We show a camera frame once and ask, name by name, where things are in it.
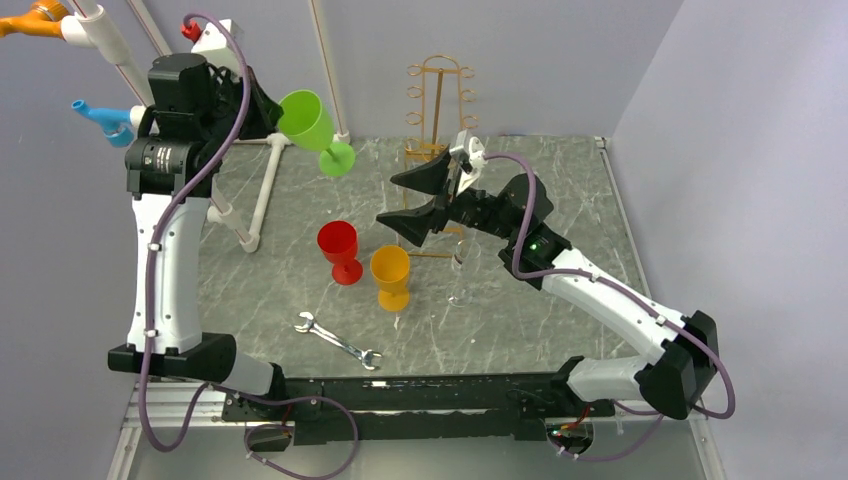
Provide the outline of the green plastic wine glass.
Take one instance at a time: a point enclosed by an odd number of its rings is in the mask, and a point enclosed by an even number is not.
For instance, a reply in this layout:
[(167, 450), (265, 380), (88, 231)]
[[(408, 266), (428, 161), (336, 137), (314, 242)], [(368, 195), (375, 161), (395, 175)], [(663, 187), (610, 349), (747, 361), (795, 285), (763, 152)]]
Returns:
[(278, 130), (294, 145), (318, 154), (321, 172), (329, 177), (347, 174), (355, 164), (356, 153), (335, 140), (335, 126), (320, 97), (311, 90), (290, 92), (280, 102), (283, 116)]

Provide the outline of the clear wine glass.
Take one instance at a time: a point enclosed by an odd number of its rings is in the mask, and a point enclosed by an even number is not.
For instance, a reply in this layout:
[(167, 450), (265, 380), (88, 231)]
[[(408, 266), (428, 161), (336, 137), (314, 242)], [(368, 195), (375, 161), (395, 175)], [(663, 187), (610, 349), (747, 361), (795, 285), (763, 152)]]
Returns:
[(453, 307), (464, 307), (471, 303), (475, 276), (479, 271), (481, 246), (473, 239), (461, 240), (451, 257), (451, 268), (455, 281), (448, 294), (448, 303)]

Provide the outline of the orange plastic wine glass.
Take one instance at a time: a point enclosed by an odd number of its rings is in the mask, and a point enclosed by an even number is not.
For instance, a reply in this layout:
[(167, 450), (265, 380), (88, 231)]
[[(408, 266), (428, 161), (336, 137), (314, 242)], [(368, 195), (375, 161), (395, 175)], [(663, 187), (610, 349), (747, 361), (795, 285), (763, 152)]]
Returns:
[(408, 253), (397, 245), (380, 247), (370, 260), (370, 272), (378, 288), (379, 306), (389, 312), (403, 310), (410, 301)]

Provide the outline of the red plastic wine glass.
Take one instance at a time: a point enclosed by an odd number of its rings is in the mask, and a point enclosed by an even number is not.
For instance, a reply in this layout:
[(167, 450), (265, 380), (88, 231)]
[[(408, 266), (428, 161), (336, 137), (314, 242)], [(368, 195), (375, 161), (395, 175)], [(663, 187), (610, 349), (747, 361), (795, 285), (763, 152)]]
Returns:
[(332, 264), (331, 276), (336, 283), (348, 286), (361, 279), (363, 267), (357, 259), (358, 236), (352, 224), (341, 220), (328, 222), (319, 230), (316, 241), (325, 259)]

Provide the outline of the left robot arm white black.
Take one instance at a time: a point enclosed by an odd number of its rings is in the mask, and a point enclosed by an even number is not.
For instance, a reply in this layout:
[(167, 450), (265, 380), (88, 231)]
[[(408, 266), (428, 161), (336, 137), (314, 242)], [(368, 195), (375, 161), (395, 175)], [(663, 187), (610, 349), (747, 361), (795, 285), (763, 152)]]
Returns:
[(223, 154), (236, 139), (270, 133), (282, 110), (253, 76), (240, 78), (196, 53), (156, 59), (148, 83), (154, 103), (125, 153), (138, 241), (134, 316), (107, 365), (248, 394), (258, 417), (275, 419), (288, 402), (282, 368), (240, 352), (231, 334), (202, 330), (198, 272)]

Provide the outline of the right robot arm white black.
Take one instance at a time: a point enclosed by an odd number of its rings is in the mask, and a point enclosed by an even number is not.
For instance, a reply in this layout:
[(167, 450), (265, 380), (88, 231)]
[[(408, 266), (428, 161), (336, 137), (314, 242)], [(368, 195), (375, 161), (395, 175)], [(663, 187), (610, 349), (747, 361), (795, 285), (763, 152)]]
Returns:
[(717, 326), (706, 313), (685, 315), (608, 275), (546, 222), (553, 204), (529, 163), (492, 195), (474, 186), (495, 154), (469, 147), (391, 177), (392, 184), (429, 196), (417, 208), (384, 212), (378, 223), (415, 246), (454, 222), (506, 240), (498, 256), (518, 281), (561, 298), (610, 327), (636, 351), (627, 358), (575, 357), (556, 374), (551, 401), (574, 415), (595, 401), (642, 401), (649, 414), (683, 420), (692, 411), (726, 419), (736, 392), (720, 358)]

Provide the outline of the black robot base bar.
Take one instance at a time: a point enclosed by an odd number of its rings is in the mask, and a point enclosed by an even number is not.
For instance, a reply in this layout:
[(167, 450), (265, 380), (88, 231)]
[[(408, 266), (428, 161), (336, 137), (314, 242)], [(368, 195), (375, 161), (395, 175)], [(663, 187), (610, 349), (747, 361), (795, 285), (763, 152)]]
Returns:
[(225, 422), (282, 419), (297, 446), (362, 440), (511, 437), (543, 441), (544, 424), (609, 418), (611, 401), (586, 403), (554, 372), (442, 376), (289, 378), (292, 408), (225, 397)]

